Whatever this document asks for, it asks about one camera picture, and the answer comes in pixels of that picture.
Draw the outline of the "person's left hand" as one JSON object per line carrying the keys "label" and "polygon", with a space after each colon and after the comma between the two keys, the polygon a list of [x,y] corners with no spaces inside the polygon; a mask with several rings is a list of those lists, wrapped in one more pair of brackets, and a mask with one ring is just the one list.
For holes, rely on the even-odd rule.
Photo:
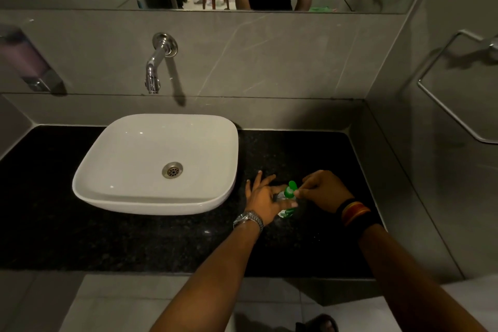
{"label": "person's left hand", "polygon": [[281,191],[285,190],[286,184],[272,185],[272,188],[263,188],[263,172],[258,171],[254,181],[252,182],[252,195],[251,197],[246,197],[246,207],[245,211],[253,210],[256,212],[261,219],[265,227],[269,225],[278,213],[283,210],[290,208],[294,202],[292,200],[284,200],[282,202],[275,202],[273,197],[276,196]]}

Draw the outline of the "person's right hand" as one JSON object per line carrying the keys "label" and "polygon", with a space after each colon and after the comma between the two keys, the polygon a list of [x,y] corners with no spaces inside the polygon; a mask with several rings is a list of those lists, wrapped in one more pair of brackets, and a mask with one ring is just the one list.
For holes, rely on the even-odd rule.
{"label": "person's right hand", "polygon": [[319,170],[303,178],[299,188],[316,189],[316,199],[309,200],[329,213],[335,213],[339,205],[354,198],[343,182],[331,171]]}

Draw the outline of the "clear bottle with green cap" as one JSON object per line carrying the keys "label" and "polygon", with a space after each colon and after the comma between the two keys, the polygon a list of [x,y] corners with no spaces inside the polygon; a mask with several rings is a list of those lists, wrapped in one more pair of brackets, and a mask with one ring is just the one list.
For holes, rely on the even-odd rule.
{"label": "clear bottle with green cap", "polygon": [[[276,196],[273,197],[273,200],[275,202],[282,202],[284,200],[292,200],[294,202],[297,202],[296,200],[296,197],[294,195],[295,191],[298,189],[298,186],[297,184],[295,183],[295,181],[290,181],[288,183],[288,185],[286,186],[285,190],[281,191],[280,193],[278,193]],[[281,218],[281,219],[286,219],[286,218],[289,218],[291,217],[295,211],[296,211],[297,207],[292,207],[292,208],[289,208],[289,209],[283,209],[281,210],[279,213],[278,213],[278,217]]]}

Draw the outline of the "person's left forearm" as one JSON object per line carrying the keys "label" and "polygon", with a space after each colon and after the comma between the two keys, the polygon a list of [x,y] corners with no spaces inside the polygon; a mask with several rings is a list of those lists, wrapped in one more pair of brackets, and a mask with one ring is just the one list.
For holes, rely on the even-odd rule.
{"label": "person's left forearm", "polygon": [[190,276],[150,332],[224,332],[259,235],[254,222],[237,226]]}

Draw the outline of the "person's right forearm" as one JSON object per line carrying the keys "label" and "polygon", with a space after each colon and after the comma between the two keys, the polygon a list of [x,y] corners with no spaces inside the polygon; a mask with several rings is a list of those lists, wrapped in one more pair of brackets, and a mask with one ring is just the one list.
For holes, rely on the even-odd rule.
{"label": "person's right forearm", "polygon": [[380,225],[358,246],[403,332],[488,332]]}

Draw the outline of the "silver metal wristwatch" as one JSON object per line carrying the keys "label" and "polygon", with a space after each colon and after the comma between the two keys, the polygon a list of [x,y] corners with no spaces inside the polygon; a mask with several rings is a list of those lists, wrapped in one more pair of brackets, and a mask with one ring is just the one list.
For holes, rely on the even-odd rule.
{"label": "silver metal wristwatch", "polygon": [[253,210],[250,210],[250,211],[244,211],[233,221],[233,229],[235,229],[237,226],[245,222],[254,222],[259,228],[259,233],[261,233],[265,228],[265,225],[261,217]]}

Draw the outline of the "black and orange wristbands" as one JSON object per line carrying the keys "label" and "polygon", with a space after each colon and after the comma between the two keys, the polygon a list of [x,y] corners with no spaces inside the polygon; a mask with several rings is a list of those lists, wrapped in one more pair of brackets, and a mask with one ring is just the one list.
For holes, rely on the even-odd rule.
{"label": "black and orange wristbands", "polygon": [[334,216],[345,234],[354,240],[358,240],[369,227],[375,224],[383,227],[381,218],[356,198],[343,201]]}

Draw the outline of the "metal sink drain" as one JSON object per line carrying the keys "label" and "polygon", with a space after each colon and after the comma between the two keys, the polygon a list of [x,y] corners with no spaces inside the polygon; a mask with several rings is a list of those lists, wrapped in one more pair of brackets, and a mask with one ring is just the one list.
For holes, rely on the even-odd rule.
{"label": "metal sink drain", "polygon": [[167,163],[161,171],[161,174],[164,178],[173,179],[180,176],[183,172],[183,165],[179,162],[170,162]]}

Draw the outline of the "white ceramic sink basin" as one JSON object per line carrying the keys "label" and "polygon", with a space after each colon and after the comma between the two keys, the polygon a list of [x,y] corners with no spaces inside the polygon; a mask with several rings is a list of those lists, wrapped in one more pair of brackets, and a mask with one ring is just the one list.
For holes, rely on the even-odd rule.
{"label": "white ceramic sink basin", "polygon": [[[72,181],[73,193],[101,209],[151,216],[194,215],[220,206],[233,191],[239,137],[225,117],[136,114],[98,136]],[[162,168],[183,165],[173,179]]]}

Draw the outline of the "chrome wall faucet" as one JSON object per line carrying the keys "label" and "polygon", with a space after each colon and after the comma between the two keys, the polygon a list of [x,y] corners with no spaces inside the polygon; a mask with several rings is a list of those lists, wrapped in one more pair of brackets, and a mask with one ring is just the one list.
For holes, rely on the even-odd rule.
{"label": "chrome wall faucet", "polygon": [[158,67],[165,58],[173,58],[178,53],[178,44],[169,34],[156,33],[153,36],[154,52],[146,64],[145,86],[149,94],[156,95],[160,90]]}

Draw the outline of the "wall soap dispenser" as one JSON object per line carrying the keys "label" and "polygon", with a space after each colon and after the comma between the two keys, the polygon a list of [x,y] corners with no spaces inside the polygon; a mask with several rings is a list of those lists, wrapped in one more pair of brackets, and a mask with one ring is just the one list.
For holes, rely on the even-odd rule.
{"label": "wall soap dispenser", "polygon": [[63,79],[21,28],[0,23],[0,58],[6,60],[32,91],[67,94]]}

